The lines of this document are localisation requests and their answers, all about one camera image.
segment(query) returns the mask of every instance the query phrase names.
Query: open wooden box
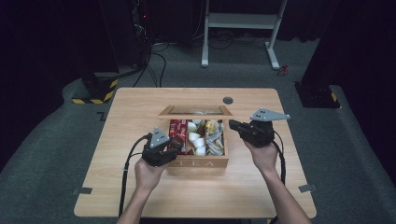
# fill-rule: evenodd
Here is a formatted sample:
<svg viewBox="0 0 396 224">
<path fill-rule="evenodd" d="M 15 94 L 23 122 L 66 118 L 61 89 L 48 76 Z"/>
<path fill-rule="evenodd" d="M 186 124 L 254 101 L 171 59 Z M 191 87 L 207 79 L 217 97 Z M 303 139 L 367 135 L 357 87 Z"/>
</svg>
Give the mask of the open wooden box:
<svg viewBox="0 0 396 224">
<path fill-rule="evenodd" d="M 195 151 L 196 148 L 194 148 L 193 143 L 189 141 L 189 133 L 186 130 L 185 155 L 178 155 L 177 158 L 170 163 L 170 167 L 227 167 L 229 159 L 227 132 L 230 130 L 228 120 L 232 119 L 233 115 L 224 105 L 169 105 L 158 115 L 158 118 L 169 119 L 169 124 L 172 120 L 186 120 L 186 122 L 192 122 L 194 124 L 197 124 L 200 120 L 200 127 L 202 127 L 203 122 L 205 123 L 205 131 L 210 129 L 209 126 L 214 123 L 214 120 L 216 120 L 218 124 L 222 123 L 221 125 L 223 125 L 221 135 L 223 155 L 196 155 L 198 152 Z M 206 151 L 208 151 L 206 140 L 205 148 Z"/>
</svg>

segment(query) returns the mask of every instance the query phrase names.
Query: person's right hand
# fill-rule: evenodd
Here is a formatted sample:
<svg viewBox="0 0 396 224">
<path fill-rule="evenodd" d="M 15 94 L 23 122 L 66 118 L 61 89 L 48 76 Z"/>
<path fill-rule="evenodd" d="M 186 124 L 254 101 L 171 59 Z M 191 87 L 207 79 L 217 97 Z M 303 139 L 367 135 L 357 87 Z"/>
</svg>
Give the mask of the person's right hand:
<svg viewBox="0 0 396 224">
<path fill-rule="evenodd" d="M 278 152 L 274 144 L 271 143 L 266 147 L 254 147 L 245 140 L 244 143 L 251 152 L 254 164 L 263 175 L 276 172 L 276 158 Z"/>
</svg>

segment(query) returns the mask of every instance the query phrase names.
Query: gray carpet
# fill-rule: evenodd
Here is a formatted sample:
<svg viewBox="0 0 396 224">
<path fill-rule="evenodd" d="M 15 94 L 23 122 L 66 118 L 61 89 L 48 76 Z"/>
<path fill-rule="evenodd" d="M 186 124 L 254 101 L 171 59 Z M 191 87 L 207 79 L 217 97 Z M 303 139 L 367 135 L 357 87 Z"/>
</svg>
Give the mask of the gray carpet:
<svg viewBox="0 0 396 224">
<path fill-rule="evenodd" d="M 155 46 L 167 65 L 163 87 L 273 88 L 289 120 L 318 214 L 313 223 L 396 223 L 396 190 L 361 132 L 340 87 L 332 86 L 342 108 L 302 107 L 293 83 L 300 81 L 318 41 L 276 41 L 276 55 L 289 66 L 277 76 L 262 42 L 244 39 L 227 49 L 209 49 L 202 68 L 201 48 Z M 222 42 L 211 41 L 216 47 Z M 149 66 L 160 79 L 163 60 L 152 55 Z M 138 75 L 117 86 L 132 87 Z M 74 105 L 80 80 L 64 88 L 64 105 L 48 115 L 24 140 L 0 175 L 0 223 L 114 223 L 115 217 L 76 217 L 75 188 L 82 186 L 107 114 L 106 105 Z M 155 87 L 146 71 L 137 87 Z M 145 219 L 144 223 L 164 223 Z M 235 220 L 172 220 L 173 223 L 235 223 Z M 263 223 L 263 219 L 241 223 Z"/>
</svg>

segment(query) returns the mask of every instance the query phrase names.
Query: black curtain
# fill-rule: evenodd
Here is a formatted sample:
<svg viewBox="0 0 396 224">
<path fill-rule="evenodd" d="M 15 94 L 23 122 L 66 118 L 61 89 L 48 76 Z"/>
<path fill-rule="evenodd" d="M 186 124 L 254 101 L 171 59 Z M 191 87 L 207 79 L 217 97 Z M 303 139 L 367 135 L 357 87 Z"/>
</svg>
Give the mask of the black curtain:
<svg viewBox="0 0 396 224">
<path fill-rule="evenodd" d="M 374 153 L 396 183 L 396 3 L 339 1 L 308 65 L 302 85 L 310 90 L 340 85 Z"/>
<path fill-rule="evenodd" d="M 23 139 L 79 78 L 68 52 L 59 1 L 0 2 L 0 171 Z"/>
<path fill-rule="evenodd" d="M 302 42 L 321 38 L 338 0 L 289 0 L 277 39 Z"/>
</svg>

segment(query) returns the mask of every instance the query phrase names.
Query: hand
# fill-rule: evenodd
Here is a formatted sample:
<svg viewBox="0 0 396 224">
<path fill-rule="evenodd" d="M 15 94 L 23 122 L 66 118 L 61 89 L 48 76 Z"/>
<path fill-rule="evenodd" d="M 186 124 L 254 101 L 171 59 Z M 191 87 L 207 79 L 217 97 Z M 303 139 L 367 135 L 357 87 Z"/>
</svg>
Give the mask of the hand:
<svg viewBox="0 0 396 224">
<path fill-rule="evenodd" d="M 152 192 L 161 179 L 161 174 L 166 169 L 169 163 L 165 165 L 154 167 L 150 166 L 143 159 L 140 159 L 134 165 L 134 173 L 136 176 L 136 189 L 147 190 Z"/>
<path fill-rule="evenodd" d="M 245 146 L 250 150 L 254 165 L 262 172 L 263 175 L 276 172 L 277 150 L 274 144 L 267 147 L 254 147 L 245 141 Z"/>
</svg>

